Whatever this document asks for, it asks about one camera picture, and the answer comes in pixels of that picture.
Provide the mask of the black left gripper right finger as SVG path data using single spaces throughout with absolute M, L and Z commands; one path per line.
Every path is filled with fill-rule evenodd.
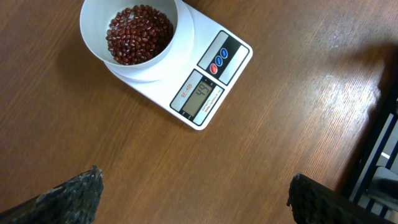
M 292 179 L 287 206 L 297 224 L 393 224 L 303 174 Z

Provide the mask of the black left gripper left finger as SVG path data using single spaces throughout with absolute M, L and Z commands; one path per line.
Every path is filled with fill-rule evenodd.
M 70 180 L 1 212 L 1 223 L 93 223 L 104 190 L 93 166 Z

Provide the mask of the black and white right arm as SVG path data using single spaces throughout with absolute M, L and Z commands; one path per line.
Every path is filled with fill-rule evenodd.
M 373 214 L 390 219 L 393 209 L 368 194 L 376 179 L 397 180 L 397 88 L 388 94 L 341 194 Z

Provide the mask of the white digital kitchen scale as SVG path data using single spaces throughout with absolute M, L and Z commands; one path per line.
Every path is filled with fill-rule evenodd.
M 196 130 L 207 127 L 249 63 L 250 45 L 183 1 L 167 55 L 149 68 L 127 71 L 109 63 L 120 80 Z

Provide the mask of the white round bowl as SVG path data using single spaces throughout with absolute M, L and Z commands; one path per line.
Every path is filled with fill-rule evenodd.
M 178 24 L 176 0 L 85 0 L 80 32 L 91 53 L 110 65 L 151 66 L 168 53 Z

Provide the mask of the red beans in bowl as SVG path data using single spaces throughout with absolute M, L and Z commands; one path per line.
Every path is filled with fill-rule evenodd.
M 174 36 L 174 25 L 163 12 L 135 5 L 118 12 L 106 31 L 108 51 L 121 65 L 138 65 L 158 56 Z

